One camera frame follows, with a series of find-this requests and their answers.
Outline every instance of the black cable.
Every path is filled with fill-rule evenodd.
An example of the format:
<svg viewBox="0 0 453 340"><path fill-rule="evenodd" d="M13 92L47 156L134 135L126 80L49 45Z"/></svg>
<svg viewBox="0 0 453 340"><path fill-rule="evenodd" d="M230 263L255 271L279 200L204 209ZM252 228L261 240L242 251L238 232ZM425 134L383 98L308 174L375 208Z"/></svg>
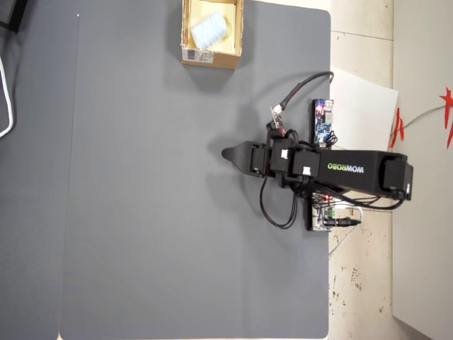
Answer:
<svg viewBox="0 0 453 340"><path fill-rule="evenodd" d="M285 138L288 138L288 136L290 136L290 135L292 135L292 140L295 141L295 144L296 144L296 146L297 146L298 143L299 143L299 134L297 133L296 130L289 129L289 130L286 132Z"/></svg>
<svg viewBox="0 0 453 340"><path fill-rule="evenodd" d="M402 199L400 199L399 202L397 202L397 203L395 203L393 205L390 205L388 207L379 207L379 206L371 205L369 203L360 202L359 200L355 200L353 198L349 198L349 197L347 197L345 195L342 195L340 193L336 193L335 191L333 191L330 188L327 188L325 186L318 185L317 189L319 191L321 191L322 193L327 193L330 196L333 196L333 197L336 197L336 198L339 198L339 199L345 201L346 203L353 204L353 205L355 205L357 207L362 207L362 208L370 208L370 209L376 209L376 210L394 210L394 209L397 209L404 202L404 198L402 198Z"/></svg>
<svg viewBox="0 0 453 340"><path fill-rule="evenodd" d="M285 99L283 99L281 102L280 102L280 106L282 108L282 111L284 111L289 103L289 101L291 100L292 97L294 97L294 95L302 88L304 87L305 85L307 85L310 81L312 80L315 80L316 78L320 78L320 77L324 77L324 76L330 76L331 77L331 82L333 81L333 78L335 76L335 74L332 72L332 71L327 71L327 72L321 72L321 73L317 73L317 74L314 74L313 76L310 76L308 77L307 79L305 79L302 83L298 83L296 85L296 87L294 87L292 89L292 91L286 96Z"/></svg>
<svg viewBox="0 0 453 340"><path fill-rule="evenodd" d="M366 202L365 204L368 205L368 206L370 206L371 204L376 203L376 202L377 202L378 200L380 200L380 199L381 199L381 197L376 197L374 200L368 201L368 202Z"/></svg>
<svg viewBox="0 0 453 340"><path fill-rule="evenodd" d="M297 196L296 194L294 194L292 196L292 208L291 208L291 215L289 216L289 219L286 223L283 223L283 224L280 224L280 223L276 223L276 221L274 221L269 215L268 213L266 212L266 209L264 208L264 204L263 204L263 191L264 191L264 187L266 186L266 183L268 181L268 177L265 177L264 178L264 181L263 181L263 185L261 186L261 190L260 190L260 207L261 207L261 212L263 213L264 217L266 217L266 220L269 221L270 224L276 226L277 228L280 228L280 229L289 229L293 224L294 224L294 221L296 220L296 217L297 217Z"/></svg>
<svg viewBox="0 0 453 340"><path fill-rule="evenodd" d="M378 200L380 199L379 196L371 196L371 197L361 197L361 198L356 198L355 200Z"/></svg>
<svg viewBox="0 0 453 340"><path fill-rule="evenodd" d="M316 145L305 142L304 140L300 140L299 143L297 143L297 144L304 145L306 147L310 147L311 149L316 149Z"/></svg>
<svg viewBox="0 0 453 340"><path fill-rule="evenodd" d="M326 143L327 147L333 146L336 142L338 141L338 137L335 135L335 132L332 130L331 133L327 136L326 140L324 141Z"/></svg>

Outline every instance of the connector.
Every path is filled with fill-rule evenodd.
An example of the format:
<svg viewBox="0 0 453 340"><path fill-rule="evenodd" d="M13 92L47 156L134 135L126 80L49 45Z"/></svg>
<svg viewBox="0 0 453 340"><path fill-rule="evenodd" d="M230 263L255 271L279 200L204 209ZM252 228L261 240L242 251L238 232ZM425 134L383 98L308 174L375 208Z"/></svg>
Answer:
<svg viewBox="0 0 453 340"><path fill-rule="evenodd" d="M345 218L331 218L326 217L323 221L326 227L352 227L354 225L359 225L362 223L360 220L353 220L350 217Z"/></svg>
<svg viewBox="0 0 453 340"><path fill-rule="evenodd" d="M275 106L275 107L273 108L273 110L274 110L274 112L275 112L277 115L279 115L279 114L281 114L281 113L283 112L282 106L281 106L280 104L278 104L277 106Z"/></svg>

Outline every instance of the box label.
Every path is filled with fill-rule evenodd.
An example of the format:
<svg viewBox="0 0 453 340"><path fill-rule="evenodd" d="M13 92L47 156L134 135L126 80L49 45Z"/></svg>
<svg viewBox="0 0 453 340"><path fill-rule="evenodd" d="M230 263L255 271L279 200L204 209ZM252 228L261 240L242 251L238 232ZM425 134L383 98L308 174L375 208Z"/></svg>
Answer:
<svg viewBox="0 0 453 340"><path fill-rule="evenodd" d="M199 51L192 50L190 48L183 48L183 61L212 64L214 62L214 53L211 51Z"/></svg>

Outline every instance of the blue circuit board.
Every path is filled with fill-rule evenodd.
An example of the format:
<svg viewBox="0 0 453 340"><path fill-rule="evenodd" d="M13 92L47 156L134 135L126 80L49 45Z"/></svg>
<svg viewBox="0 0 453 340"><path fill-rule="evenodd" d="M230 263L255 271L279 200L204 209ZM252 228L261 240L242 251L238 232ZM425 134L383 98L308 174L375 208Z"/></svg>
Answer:
<svg viewBox="0 0 453 340"><path fill-rule="evenodd" d="M326 141L333 134L333 101L316 99L314 101L314 144L327 147Z"/></svg>

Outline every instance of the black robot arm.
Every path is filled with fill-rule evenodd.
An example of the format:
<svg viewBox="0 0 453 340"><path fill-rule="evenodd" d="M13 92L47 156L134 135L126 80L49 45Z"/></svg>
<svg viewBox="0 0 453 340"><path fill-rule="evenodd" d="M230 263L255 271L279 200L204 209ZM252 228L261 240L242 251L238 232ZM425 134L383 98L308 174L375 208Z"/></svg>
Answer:
<svg viewBox="0 0 453 340"><path fill-rule="evenodd" d="M411 200L413 167L402 154L315 148L269 130L266 144L244 142L224 149L222 156L242 173L276 178L280 187L303 198L325 193L344 199L346 191L358 191Z"/></svg>

